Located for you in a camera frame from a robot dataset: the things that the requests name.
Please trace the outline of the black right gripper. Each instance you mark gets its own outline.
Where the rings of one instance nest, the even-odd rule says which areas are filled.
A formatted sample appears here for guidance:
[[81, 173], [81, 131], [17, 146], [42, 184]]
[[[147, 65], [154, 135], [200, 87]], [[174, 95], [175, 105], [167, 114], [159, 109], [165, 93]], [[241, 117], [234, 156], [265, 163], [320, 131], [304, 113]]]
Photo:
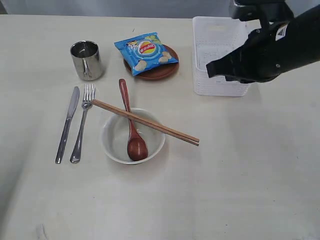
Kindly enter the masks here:
[[294, 26], [293, 21], [284, 21], [253, 30], [242, 46], [206, 64], [208, 77], [265, 83], [295, 69]]

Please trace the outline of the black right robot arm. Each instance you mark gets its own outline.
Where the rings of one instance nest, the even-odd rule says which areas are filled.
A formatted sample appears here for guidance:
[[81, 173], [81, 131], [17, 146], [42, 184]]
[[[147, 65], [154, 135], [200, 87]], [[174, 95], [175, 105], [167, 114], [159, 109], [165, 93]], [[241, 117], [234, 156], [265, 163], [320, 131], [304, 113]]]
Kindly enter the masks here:
[[284, 1], [281, 14], [268, 18], [262, 6], [254, 16], [261, 27], [250, 32], [244, 44], [206, 65], [209, 78], [224, 76], [229, 82], [265, 83], [279, 75], [320, 60], [320, 7], [294, 17]]

